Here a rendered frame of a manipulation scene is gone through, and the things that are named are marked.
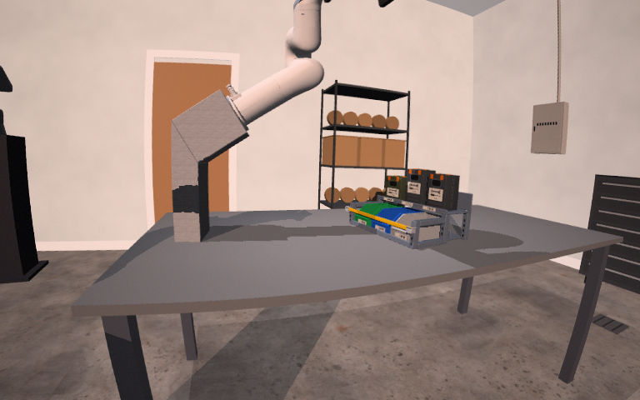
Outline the blue open bin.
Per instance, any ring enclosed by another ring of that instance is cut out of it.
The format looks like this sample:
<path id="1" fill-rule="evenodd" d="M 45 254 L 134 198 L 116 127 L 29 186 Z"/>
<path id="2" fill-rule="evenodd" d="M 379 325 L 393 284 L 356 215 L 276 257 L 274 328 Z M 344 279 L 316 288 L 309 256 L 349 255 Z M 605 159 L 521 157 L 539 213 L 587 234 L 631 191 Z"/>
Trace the blue open bin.
<path id="1" fill-rule="evenodd" d="M 417 210 L 410 207 L 392 207 L 392 208 L 383 208 L 376 216 L 396 222 L 405 213 L 423 213 L 423 212 L 425 211 Z M 372 227 L 390 234 L 390 228 L 391 228 L 390 224 L 387 225 L 384 222 L 380 222 L 378 220 L 373 219 Z"/>

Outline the green open bin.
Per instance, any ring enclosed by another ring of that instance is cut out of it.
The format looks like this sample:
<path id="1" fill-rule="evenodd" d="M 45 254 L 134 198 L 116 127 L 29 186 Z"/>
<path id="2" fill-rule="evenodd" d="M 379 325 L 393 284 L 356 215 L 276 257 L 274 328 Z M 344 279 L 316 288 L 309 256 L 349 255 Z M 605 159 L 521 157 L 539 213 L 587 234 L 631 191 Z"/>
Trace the green open bin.
<path id="1" fill-rule="evenodd" d="M 359 211 L 372 214 L 376 216 L 383 208 L 404 208 L 404 206 L 400 206 L 397 204 L 393 204 L 390 202 L 385 203 L 368 203 L 365 204 Z M 371 227 L 372 218 L 363 216 L 361 214 L 356 214 L 356 221 L 368 225 Z"/>

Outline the yellow bar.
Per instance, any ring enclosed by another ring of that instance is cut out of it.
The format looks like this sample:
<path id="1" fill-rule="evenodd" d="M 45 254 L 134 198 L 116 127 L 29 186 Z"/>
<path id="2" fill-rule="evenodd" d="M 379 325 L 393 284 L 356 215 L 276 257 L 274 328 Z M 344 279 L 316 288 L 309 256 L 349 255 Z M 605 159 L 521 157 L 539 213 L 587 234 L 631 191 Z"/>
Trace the yellow bar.
<path id="1" fill-rule="evenodd" d="M 366 212 L 362 212 L 362 211 L 359 211 L 359 210 L 356 210 L 356 209 L 353 209 L 353 208 L 350 208 L 350 207 L 349 207 L 349 211 L 354 212 L 354 213 L 358 213 L 358 214 L 361 214 L 363 216 L 366 216 L 366 217 L 369 217 L 369 218 L 373 218 L 373 219 L 376 219 L 378 221 L 381 221 L 381 222 L 384 222 L 384 223 L 387 223 L 387 224 L 393 225 L 395 227 L 402 228 L 402 229 L 406 230 L 406 226 L 402 225 L 400 223 L 393 222 L 393 221 L 390 221 L 390 220 L 387 220 L 387 219 L 384 219 L 384 218 L 381 218 L 381 217 L 377 217 L 377 216 L 374 216 L 372 214 L 369 214 L 369 213 L 366 213 Z"/>

